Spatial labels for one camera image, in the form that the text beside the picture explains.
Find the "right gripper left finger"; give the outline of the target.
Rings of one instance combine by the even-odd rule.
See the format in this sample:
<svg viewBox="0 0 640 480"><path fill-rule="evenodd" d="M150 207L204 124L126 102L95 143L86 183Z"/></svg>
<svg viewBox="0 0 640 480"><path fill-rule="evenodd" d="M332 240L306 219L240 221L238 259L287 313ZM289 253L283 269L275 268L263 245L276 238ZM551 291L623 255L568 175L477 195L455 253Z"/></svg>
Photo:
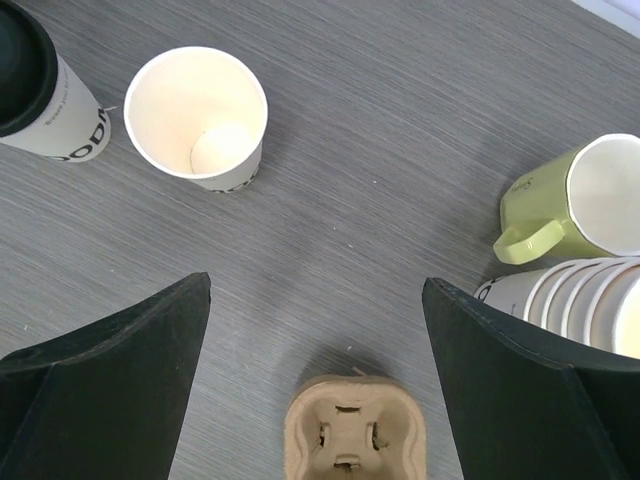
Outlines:
<svg viewBox="0 0 640 480"><path fill-rule="evenodd" d="M1 361L5 479L165 479L211 305L190 274Z"/></svg>

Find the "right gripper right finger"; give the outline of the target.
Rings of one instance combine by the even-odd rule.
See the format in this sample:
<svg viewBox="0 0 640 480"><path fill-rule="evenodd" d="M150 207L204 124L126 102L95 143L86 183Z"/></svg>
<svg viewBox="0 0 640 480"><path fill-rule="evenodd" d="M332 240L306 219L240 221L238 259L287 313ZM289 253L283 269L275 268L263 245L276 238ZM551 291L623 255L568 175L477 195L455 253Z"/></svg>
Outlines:
<svg viewBox="0 0 640 480"><path fill-rule="evenodd" d="M450 283L422 292L467 479L636 479L639 362L567 340Z"/></svg>

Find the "white paper cup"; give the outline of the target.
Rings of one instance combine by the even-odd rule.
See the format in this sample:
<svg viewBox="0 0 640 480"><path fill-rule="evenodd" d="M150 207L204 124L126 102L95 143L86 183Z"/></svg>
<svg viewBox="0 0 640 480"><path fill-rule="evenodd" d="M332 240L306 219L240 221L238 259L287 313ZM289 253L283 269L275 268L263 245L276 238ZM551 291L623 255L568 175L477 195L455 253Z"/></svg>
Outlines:
<svg viewBox="0 0 640 480"><path fill-rule="evenodd" d="M268 118L256 75L233 55L203 46L149 60L123 105L128 136L150 165L215 193L253 181Z"/></svg>
<svg viewBox="0 0 640 480"><path fill-rule="evenodd" d="M62 162L84 162L109 143L111 123L106 110L61 56L51 94L35 117L1 143Z"/></svg>

